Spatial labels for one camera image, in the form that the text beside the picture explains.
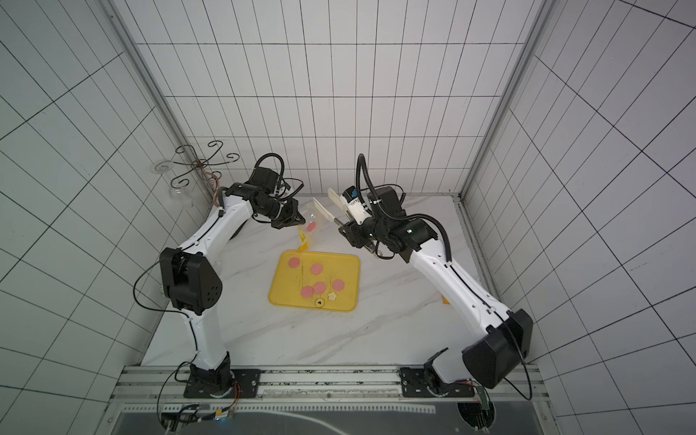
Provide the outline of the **clear yellow resealable bag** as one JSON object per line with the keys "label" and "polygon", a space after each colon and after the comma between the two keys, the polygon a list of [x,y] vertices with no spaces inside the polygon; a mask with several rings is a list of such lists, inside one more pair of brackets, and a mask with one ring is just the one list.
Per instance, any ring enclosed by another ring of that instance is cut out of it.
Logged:
{"label": "clear yellow resealable bag", "polygon": [[306,201],[306,203],[299,208],[299,211],[306,221],[298,228],[300,246],[297,248],[297,251],[302,253],[312,250],[318,243],[321,230],[324,223],[326,223],[326,216],[320,210],[319,201],[317,199]]}

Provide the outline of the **white metal tongs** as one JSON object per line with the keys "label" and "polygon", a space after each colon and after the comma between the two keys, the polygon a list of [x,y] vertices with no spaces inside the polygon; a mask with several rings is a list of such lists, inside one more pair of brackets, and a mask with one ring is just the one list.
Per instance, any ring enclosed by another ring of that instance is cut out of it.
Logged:
{"label": "white metal tongs", "polygon": [[393,258],[380,250],[381,243],[365,226],[366,220],[372,215],[360,199],[346,199],[331,188],[328,190],[328,199],[331,205],[326,206],[321,199],[313,197],[312,205],[325,220],[337,226],[340,235],[353,248],[364,248],[378,259]]}

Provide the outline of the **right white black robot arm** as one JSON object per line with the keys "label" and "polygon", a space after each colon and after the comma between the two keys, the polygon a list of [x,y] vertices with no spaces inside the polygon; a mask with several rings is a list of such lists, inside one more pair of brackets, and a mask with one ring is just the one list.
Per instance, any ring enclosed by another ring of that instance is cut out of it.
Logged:
{"label": "right white black robot arm", "polygon": [[485,290],[451,257],[449,239],[430,221],[421,216],[368,217],[362,224],[350,221],[340,225],[339,233],[355,248],[369,248],[373,253],[387,248],[401,257],[422,273],[463,319],[459,343],[431,359],[438,378],[446,384],[472,380],[493,389],[526,364],[533,320],[525,310],[513,312]]}

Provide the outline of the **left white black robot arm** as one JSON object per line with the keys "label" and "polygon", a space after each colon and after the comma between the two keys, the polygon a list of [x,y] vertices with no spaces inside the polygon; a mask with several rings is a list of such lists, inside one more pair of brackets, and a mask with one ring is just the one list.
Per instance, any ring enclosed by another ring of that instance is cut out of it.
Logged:
{"label": "left white black robot arm", "polygon": [[268,218],[276,229],[306,223],[293,196],[277,197],[264,186],[235,183],[219,190],[208,219],[193,236],[159,255],[165,297],[173,312],[186,317],[195,346],[188,397],[222,398],[233,390],[230,356],[216,308],[223,283],[214,264],[222,248],[255,215]]}

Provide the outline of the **yellow plastic tray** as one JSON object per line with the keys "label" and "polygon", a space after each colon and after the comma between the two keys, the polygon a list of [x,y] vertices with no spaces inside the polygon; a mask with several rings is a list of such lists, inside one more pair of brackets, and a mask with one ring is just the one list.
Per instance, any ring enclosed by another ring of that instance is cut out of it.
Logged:
{"label": "yellow plastic tray", "polygon": [[[301,265],[290,268],[288,260],[299,257]],[[320,275],[311,273],[313,264],[321,264],[323,272]],[[284,252],[278,262],[274,279],[268,293],[268,301],[274,306],[315,309],[349,313],[355,310],[358,303],[361,262],[353,255],[333,254],[323,252]],[[336,292],[332,288],[335,280],[344,281],[343,291]],[[304,286],[313,287],[315,283],[324,282],[326,291],[322,295],[314,294],[304,299],[300,291]],[[337,299],[330,301],[327,296],[336,293]]]}

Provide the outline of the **metal cup hanger stand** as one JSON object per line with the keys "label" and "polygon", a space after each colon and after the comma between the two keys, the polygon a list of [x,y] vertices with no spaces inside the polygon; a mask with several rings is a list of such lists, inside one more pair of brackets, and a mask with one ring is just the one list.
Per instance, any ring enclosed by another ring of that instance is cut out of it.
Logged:
{"label": "metal cup hanger stand", "polygon": [[181,163],[181,167],[185,170],[179,175],[186,173],[190,178],[190,186],[194,176],[206,182],[211,190],[211,204],[213,207],[223,206],[222,192],[224,187],[221,184],[222,174],[219,167],[227,166],[240,160],[238,152],[229,152],[223,156],[221,161],[215,161],[221,155],[223,146],[224,142],[221,140],[210,141],[207,147],[212,149],[213,153],[210,157],[200,157],[193,145],[179,145],[175,149],[175,155],[179,159],[172,159],[172,161]]}

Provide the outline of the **clear glass cup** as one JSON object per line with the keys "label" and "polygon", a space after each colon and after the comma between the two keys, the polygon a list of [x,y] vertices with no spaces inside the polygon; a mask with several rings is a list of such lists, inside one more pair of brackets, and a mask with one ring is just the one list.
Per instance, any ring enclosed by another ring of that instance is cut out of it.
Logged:
{"label": "clear glass cup", "polygon": [[189,176],[186,173],[183,175],[175,173],[175,170],[180,166],[180,162],[172,161],[171,159],[161,159],[150,166],[150,172],[164,176],[167,185],[166,197],[171,203],[187,210],[188,208],[193,208],[195,203],[190,194]]}

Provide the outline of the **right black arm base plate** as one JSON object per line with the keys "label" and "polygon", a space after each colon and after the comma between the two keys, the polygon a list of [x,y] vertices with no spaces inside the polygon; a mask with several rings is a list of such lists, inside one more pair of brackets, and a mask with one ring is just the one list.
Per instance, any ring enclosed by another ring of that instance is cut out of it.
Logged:
{"label": "right black arm base plate", "polygon": [[397,374],[401,380],[402,396],[405,398],[474,398],[475,389],[463,381],[447,384],[434,370],[433,363],[447,348],[435,353],[423,366],[400,367]]}

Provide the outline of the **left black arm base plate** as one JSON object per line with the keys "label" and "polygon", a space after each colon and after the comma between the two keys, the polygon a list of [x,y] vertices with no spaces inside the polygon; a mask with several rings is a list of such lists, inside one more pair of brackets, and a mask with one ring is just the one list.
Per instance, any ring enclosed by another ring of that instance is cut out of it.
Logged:
{"label": "left black arm base plate", "polygon": [[257,396],[261,371],[231,369],[227,373],[192,374],[183,396],[186,399],[252,399]]}

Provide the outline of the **aluminium mounting rail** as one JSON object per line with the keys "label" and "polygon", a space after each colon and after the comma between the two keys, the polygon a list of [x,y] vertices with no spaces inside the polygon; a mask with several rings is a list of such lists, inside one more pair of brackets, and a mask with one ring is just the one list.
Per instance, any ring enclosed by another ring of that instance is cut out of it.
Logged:
{"label": "aluminium mounting rail", "polygon": [[304,405],[328,408],[348,403],[440,403],[480,402],[494,404],[523,402],[527,393],[532,402],[549,402],[550,396],[538,368],[518,368],[492,389],[476,382],[458,381],[438,388],[429,387],[420,368],[389,365],[334,366],[239,366],[237,387],[221,399],[197,393],[185,397],[190,371],[174,366],[127,367],[112,392],[113,404],[132,404],[139,411],[161,406],[174,411],[180,405],[197,404],[216,410],[235,404],[239,409],[278,406],[297,410]]}

